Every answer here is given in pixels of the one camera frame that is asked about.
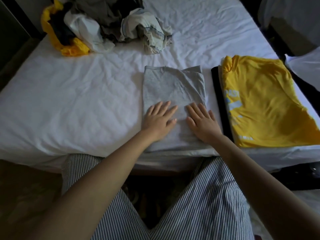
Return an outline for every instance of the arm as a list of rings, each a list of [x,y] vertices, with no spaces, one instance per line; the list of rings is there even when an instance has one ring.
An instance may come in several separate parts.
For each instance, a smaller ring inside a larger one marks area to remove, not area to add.
[[[140,154],[176,124],[177,106],[151,106],[142,130],[80,178],[43,218],[30,239],[90,239]]]
[[[234,179],[274,240],[320,239],[320,216],[222,135],[212,111],[187,106],[195,135],[223,158]]]

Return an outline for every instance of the striped pants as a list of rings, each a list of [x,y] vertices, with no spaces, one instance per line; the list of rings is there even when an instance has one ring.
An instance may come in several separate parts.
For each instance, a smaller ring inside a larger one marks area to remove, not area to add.
[[[102,157],[71,154],[62,170],[65,193]],[[205,158],[176,203],[152,230],[147,229],[123,190],[100,220],[91,239],[253,240],[249,205],[221,157]]]

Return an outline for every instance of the finger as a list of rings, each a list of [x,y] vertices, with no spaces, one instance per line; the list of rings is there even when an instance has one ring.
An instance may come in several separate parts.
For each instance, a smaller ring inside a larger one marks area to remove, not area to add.
[[[150,106],[150,108],[148,109],[148,111],[147,111],[146,114],[147,114],[147,115],[151,115],[154,107],[155,107],[154,105]]]
[[[196,103],[192,103],[191,107],[193,108],[193,110],[197,113],[197,115],[200,118],[204,118],[205,116],[203,115],[203,113],[200,111],[199,107],[196,105]]]
[[[171,109],[167,110],[167,112],[164,114],[166,119],[169,120],[174,115],[174,113],[177,111],[177,109],[178,109],[178,106],[175,105]]]
[[[190,105],[187,105],[186,108],[189,111],[189,114],[193,120],[198,121],[201,119],[199,115],[194,111],[193,107],[191,107]]]
[[[206,107],[205,107],[203,104],[199,104],[198,107],[199,107],[201,113],[202,113],[206,118],[209,119],[209,118],[210,118],[210,115],[209,115]]]
[[[162,101],[160,101],[159,103],[157,103],[155,106],[154,106],[154,109],[152,111],[152,115],[157,115],[158,112],[159,112],[159,109],[161,108],[161,105],[162,105]]]
[[[188,124],[188,126],[192,131],[194,131],[197,127],[195,121],[191,117],[186,118],[186,123]]]
[[[209,115],[210,115],[210,118],[212,120],[216,120],[216,118],[214,117],[214,113],[212,112],[212,110],[209,110]]]
[[[167,109],[169,108],[169,105],[171,104],[171,101],[167,101],[159,110],[158,115],[163,116],[165,114],[165,112],[167,111]]]
[[[176,125],[176,123],[177,123],[177,119],[168,121],[167,126],[166,126],[167,131],[168,132],[171,131],[174,128],[174,126]]]

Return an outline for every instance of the hand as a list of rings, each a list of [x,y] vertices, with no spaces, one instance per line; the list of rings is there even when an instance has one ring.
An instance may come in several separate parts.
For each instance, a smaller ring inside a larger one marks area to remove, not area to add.
[[[207,112],[203,104],[197,106],[195,103],[187,105],[187,109],[190,117],[186,118],[186,122],[200,140],[211,144],[213,140],[223,136],[211,110]]]
[[[177,111],[178,106],[176,105],[168,110],[171,101],[166,102],[163,106],[162,104],[162,102],[159,102],[152,105],[148,109],[142,124],[141,130],[148,132],[152,142],[163,139],[177,123],[177,119],[170,120],[170,118]]]

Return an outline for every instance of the right hand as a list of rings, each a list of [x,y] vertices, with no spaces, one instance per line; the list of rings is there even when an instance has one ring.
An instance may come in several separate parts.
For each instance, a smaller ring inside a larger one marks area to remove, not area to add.
[[[195,103],[187,105],[187,109],[190,117],[186,118],[186,122],[200,140],[211,144],[223,136],[220,126],[211,110],[207,112],[203,104],[197,106]]]

